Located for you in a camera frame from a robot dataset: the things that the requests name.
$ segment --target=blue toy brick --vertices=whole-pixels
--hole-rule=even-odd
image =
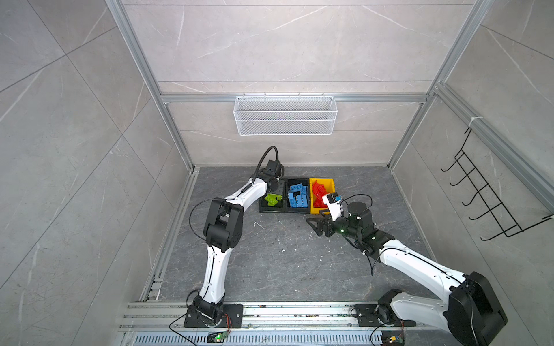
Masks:
[[[298,192],[298,191],[302,191],[302,184],[296,184],[296,185],[291,185],[289,186],[289,191],[292,191],[292,192]]]
[[[304,195],[296,196],[296,205],[301,208],[307,208],[308,207],[307,196],[304,196]]]
[[[292,192],[289,192],[289,204],[291,208],[296,208],[296,199]]]

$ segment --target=hanging hook rack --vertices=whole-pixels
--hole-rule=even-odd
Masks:
[[[475,197],[479,196],[481,198],[481,200],[483,201],[483,203],[485,204],[486,208],[487,208],[487,211],[482,213],[481,215],[477,216],[476,218],[471,218],[471,217],[468,217],[470,220],[477,220],[477,219],[480,219],[482,218],[483,216],[485,216],[486,214],[490,213],[494,220],[496,221],[496,223],[498,224],[498,227],[500,227],[500,229],[502,230],[501,232],[499,232],[498,234],[490,237],[490,238],[483,238],[483,237],[479,237],[481,238],[482,241],[488,241],[488,240],[491,240],[491,239],[494,239],[496,237],[498,237],[499,235],[501,234],[504,234],[506,237],[512,237],[516,234],[519,234],[521,232],[524,232],[530,228],[533,228],[535,226],[538,226],[550,219],[553,218],[554,214],[551,214],[551,215],[547,215],[545,216],[544,218],[541,219],[541,221],[529,226],[529,227],[526,227],[526,228],[522,228],[521,225],[517,222],[517,220],[514,218],[514,216],[512,215],[512,213],[509,211],[509,209],[506,207],[506,205],[504,204],[504,202],[502,202],[502,200],[500,199],[500,197],[498,197],[498,195],[496,194],[496,192],[494,191],[493,187],[489,184],[489,182],[485,179],[485,177],[483,176],[483,174],[481,174],[481,171],[479,171],[479,169],[477,168],[477,166],[475,166],[475,164],[473,163],[473,161],[471,161],[471,159],[469,158],[469,156],[465,153],[464,151],[464,146],[466,144],[466,142],[468,141],[468,138],[469,138],[469,135],[471,134],[471,128],[468,127],[467,130],[465,130],[464,134],[467,133],[467,136],[465,137],[465,141],[464,143],[461,145],[461,149],[456,153],[456,155],[454,155],[454,163],[452,165],[450,165],[450,167],[448,167],[447,169],[440,169],[441,171],[443,172],[448,172],[452,167],[454,167],[456,164],[458,164],[458,166],[462,169],[462,171],[464,172],[464,177],[458,181],[457,183],[453,184],[453,183],[450,183],[451,186],[456,186],[458,185],[459,183],[461,183],[463,180],[465,180],[466,178],[469,180],[469,182],[472,184],[472,186],[475,188],[475,194],[473,195],[471,201],[469,201],[469,203],[465,204],[462,202],[463,205],[465,206],[468,206],[470,205],[474,200],[475,200]],[[460,164],[460,159],[462,157],[465,157],[470,163],[471,165],[473,166],[473,168],[469,171],[469,172],[466,172],[466,169]],[[470,177],[470,173],[473,172],[473,171],[476,171],[477,173],[479,173],[479,175],[481,176],[481,178],[483,179],[483,181],[485,182],[485,185],[481,188],[477,188],[477,186],[475,185],[475,182],[473,180],[471,180],[471,177]],[[498,199],[499,203],[496,204],[495,206],[492,206],[490,207],[489,204],[486,202],[485,198],[483,197],[483,195],[481,194],[481,192],[485,189],[485,188],[489,188],[492,193],[494,194],[494,196]],[[502,225],[500,224],[500,222],[498,221],[498,219],[496,218],[496,215],[493,213],[493,210],[496,209],[497,207],[499,206],[502,206],[504,207],[504,209],[508,212],[509,216],[512,218],[512,220],[515,222],[515,225],[513,225],[512,227],[510,228],[507,228],[507,229],[504,229],[504,227],[502,227]],[[508,232],[509,230],[513,229],[513,228],[519,228],[519,230],[515,233],[512,233],[512,234],[508,234],[506,232]]]

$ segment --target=zip tie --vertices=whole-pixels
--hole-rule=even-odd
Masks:
[[[483,117],[471,117],[470,121],[469,121],[469,124],[468,124],[468,127],[471,127],[471,123],[475,120],[475,119],[482,119]]]

